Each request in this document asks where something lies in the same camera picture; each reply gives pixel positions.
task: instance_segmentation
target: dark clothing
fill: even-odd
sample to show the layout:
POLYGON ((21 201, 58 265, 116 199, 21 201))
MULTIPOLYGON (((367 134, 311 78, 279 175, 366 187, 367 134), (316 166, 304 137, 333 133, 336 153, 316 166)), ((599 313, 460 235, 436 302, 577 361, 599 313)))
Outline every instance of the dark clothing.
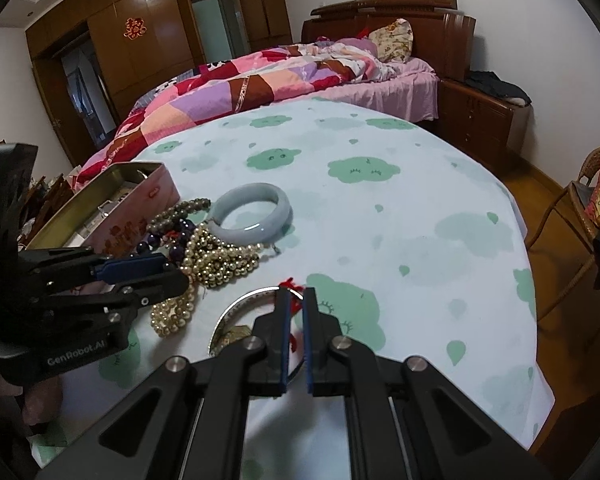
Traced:
POLYGON ((497 99, 518 98, 527 105, 531 104, 531 98, 522 88, 503 81, 493 72, 471 71, 464 84, 497 99))

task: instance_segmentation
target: human hand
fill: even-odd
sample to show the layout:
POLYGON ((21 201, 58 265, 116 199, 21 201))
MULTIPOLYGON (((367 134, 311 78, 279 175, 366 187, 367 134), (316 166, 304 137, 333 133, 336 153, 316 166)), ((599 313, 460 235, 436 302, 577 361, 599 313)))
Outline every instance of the human hand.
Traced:
MULTIPOLYGON (((22 394, 22 386, 8 383, 0 375, 0 396, 17 397, 22 394)), ((24 398, 22 420, 27 426, 48 422, 58 416, 62 405, 62 383, 59 377, 52 377, 34 384, 24 398)))

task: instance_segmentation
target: white wall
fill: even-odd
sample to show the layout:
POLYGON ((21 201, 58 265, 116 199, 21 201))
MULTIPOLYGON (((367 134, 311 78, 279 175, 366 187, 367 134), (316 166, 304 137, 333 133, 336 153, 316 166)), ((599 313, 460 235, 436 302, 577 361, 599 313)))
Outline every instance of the white wall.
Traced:
MULTIPOLYGON (((294 39, 315 7, 286 0, 294 39)), ((474 70, 493 70, 534 101, 523 156, 561 184, 600 146, 600 34, 577 0, 458 0, 477 20, 474 70)))
POLYGON ((0 141, 38 146, 33 175, 67 174, 67 159, 40 99, 24 30, 0 28, 0 141))

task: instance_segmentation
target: amethyst bead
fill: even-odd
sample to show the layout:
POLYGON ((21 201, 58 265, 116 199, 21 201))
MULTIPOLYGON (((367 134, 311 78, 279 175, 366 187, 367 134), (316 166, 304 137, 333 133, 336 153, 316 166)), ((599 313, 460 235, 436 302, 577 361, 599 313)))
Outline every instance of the amethyst bead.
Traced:
POLYGON ((186 245, 189 243, 190 239, 191 239, 191 231, 183 229, 182 231, 180 231, 180 234, 178 235, 178 245, 186 247, 186 245))
POLYGON ((175 247, 171 248, 169 251, 169 257, 172 261, 180 263, 182 260, 184 260, 184 247, 176 245, 175 247))
POLYGON ((160 247, 160 237, 158 235, 150 234, 146 241, 152 249, 160 247))
POLYGON ((188 218, 181 219, 179 224, 180 224, 180 231, 187 230, 187 231, 191 232, 191 231, 193 231, 193 229, 196 228, 196 225, 188 218))
POLYGON ((150 250, 151 247, 149 247, 149 244, 147 242, 140 242, 138 245, 136 245, 136 252, 138 254, 143 254, 150 250))

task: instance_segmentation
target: wooden headboard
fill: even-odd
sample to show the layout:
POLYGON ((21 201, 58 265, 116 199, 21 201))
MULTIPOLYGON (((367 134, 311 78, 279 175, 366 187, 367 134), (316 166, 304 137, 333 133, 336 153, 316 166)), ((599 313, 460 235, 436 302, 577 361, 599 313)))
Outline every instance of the wooden headboard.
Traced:
POLYGON ((425 60, 440 78, 464 81, 474 44, 475 19, 458 12, 456 0, 351 0, 319 7, 302 26, 302 42, 319 36, 336 41, 361 30, 384 27, 405 18, 413 29, 413 55, 425 60))

